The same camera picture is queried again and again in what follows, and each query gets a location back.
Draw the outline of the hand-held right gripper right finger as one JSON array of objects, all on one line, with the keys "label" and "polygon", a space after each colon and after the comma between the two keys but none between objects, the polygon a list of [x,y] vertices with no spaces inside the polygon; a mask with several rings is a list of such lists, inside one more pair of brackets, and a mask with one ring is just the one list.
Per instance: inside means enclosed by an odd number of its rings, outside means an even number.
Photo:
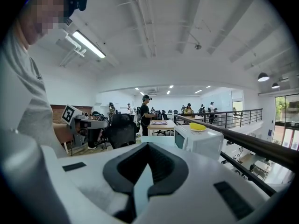
[{"label": "hand-held right gripper right finger", "polygon": [[220,162],[181,150],[159,146],[182,158],[188,166],[183,185],[168,196],[150,198],[140,214],[142,224],[234,224],[237,217],[223,200],[214,184],[228,183],[253,209],[262,207],[269,196]]}]

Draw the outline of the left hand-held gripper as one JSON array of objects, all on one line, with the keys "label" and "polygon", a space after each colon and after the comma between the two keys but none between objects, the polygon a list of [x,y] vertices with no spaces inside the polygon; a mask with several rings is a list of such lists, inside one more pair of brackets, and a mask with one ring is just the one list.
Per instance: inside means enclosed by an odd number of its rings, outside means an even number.
[{"label": "left hand-held gripper", "polygon": [[72,146],[80,147],[88,140],[88,128],[107,128],[107,120],[89,120],[88,113],[83,112],[74,106],[66,105],[61,116],[73,135]]}]

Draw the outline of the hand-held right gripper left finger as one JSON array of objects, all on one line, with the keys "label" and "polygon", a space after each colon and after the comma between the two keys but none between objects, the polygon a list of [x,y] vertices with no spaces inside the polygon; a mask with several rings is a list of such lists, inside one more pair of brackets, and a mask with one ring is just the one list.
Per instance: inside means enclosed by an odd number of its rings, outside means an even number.
[{"label": "hand-held right gripper left finger", "polygon": [[137,146],[134,144],[112,151],[59,158],[58,162],[61,166],[83,162],[84,167],[66,172],[67,176],[93,204],[112,216],[118,211],[124,210],[127,196],[113,191],[103,177],[103,167],[110,159]]}]

